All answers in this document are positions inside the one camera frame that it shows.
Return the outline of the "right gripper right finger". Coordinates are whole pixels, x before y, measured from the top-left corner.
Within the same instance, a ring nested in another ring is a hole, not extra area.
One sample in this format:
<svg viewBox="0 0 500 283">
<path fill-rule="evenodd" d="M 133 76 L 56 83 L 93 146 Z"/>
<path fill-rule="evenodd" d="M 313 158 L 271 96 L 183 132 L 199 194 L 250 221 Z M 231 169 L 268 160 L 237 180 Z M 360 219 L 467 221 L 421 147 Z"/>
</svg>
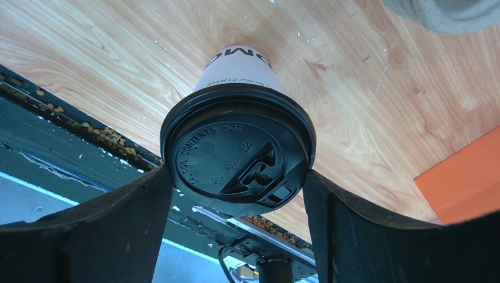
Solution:
<svg viewBox="0 0 500 283">
<path fill-rule="evenodd" d="M 302 192 L 320 282 L 499 281 L 499 212 L 451 225 L 420 221 L 314 170 Z"/>
</svg>

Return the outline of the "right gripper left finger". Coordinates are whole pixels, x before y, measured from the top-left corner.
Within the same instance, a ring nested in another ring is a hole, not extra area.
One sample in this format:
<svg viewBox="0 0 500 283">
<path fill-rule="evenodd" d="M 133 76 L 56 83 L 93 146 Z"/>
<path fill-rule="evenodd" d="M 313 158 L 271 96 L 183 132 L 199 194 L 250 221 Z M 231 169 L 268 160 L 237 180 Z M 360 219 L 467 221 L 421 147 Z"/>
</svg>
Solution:
<svg viewBox="0 0 500 283">
<path fill-rule="evenodd" d="M 151 282 L 173 196 L 159 166 L 34 222 L 1 226 L 2 282 Z"/>
</svg>

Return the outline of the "black coffee cup lid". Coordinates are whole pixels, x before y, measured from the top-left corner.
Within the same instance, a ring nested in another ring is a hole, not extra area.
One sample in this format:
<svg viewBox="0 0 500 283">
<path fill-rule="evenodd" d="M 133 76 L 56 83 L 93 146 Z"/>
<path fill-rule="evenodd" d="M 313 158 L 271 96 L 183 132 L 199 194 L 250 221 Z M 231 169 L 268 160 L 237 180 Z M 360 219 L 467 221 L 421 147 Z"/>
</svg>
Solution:
<svg viewBox="0 0 500 283">
<path fill-rule="evenodd" d="M 206 87 L 166 115 L 160 152 L 175 188 L 231 216 L 277 210 L 298 195 L 315 159 L 307 112 L 279 91 L 247 83 Z"/>
</svg>

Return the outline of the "single white paper cup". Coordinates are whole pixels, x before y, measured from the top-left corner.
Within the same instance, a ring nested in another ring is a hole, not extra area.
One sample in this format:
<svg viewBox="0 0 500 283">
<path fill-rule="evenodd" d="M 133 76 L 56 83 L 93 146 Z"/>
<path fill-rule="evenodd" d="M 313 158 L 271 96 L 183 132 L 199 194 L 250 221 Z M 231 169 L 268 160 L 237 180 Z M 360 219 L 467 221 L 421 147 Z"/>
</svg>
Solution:
<svg viewBox="0 0 500 283">
<path fill-rule="evenodd" d="M 263 53 L 246 45 L 229 46 L 214 55 L 194 90 L 233 83 L 260 85 L 280 93 L 284 92 Z"/>
</svg>

